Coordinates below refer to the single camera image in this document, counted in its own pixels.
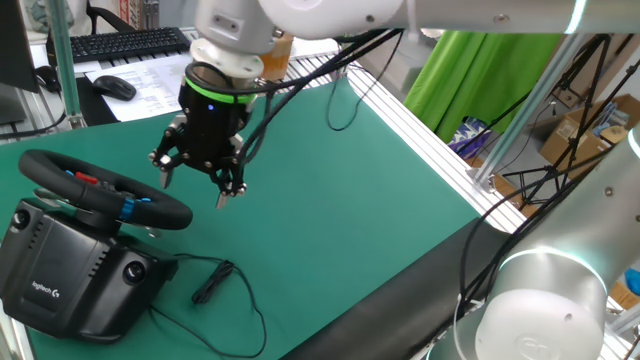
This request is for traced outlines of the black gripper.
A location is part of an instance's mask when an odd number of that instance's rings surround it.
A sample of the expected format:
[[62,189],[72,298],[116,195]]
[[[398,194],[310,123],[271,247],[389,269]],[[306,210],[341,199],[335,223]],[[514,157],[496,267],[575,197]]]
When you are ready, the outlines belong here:
[[244,143],[241,136],[234,135],[249,122],[253,97],[234,98],[185,82],[178,100],[185,115],[179,114],[171,121],[149,160],[160,171],[160,186],[166,189],[174,169],[187,154],[187,166],[210,173],[219,189],[216,208],[222,209],[230,197],[246,192],[244,165],[239,157]]

